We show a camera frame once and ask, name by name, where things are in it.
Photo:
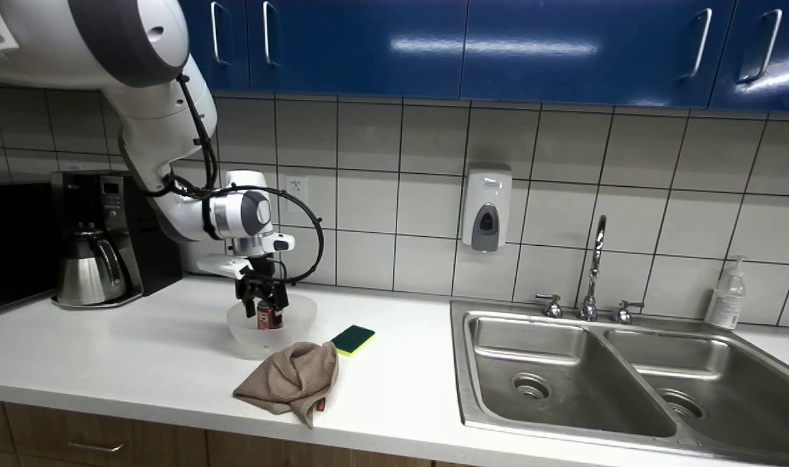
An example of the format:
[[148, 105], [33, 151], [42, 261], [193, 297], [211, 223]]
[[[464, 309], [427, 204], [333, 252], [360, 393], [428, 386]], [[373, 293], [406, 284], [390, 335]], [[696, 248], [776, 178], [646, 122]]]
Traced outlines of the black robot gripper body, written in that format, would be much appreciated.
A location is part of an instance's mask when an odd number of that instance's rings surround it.
[[275, 269], [277, 260], [273, 255], [249, 257], [237, 278], [237, 297], [254, 297], [254, 310], [259, 300], [270, 304], [273, 309], [277, 300], [289, 300], [286, 280], [277, 278]]

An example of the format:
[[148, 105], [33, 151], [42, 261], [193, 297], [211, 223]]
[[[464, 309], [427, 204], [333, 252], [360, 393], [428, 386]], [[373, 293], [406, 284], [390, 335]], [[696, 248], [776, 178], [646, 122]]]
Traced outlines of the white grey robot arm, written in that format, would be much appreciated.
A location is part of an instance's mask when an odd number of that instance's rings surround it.
[[247, 318], [283, 325], [275, 194], [257, 170], [211, 169], [194, 186], [174, 164], [212, 151], [219, 109], [190, 52], [179, 0], [0, 0], [0, 83], [102, 94], [119, 117], [119, 153], [179, 240], [228, 240], [206, 267], [237, 280]]

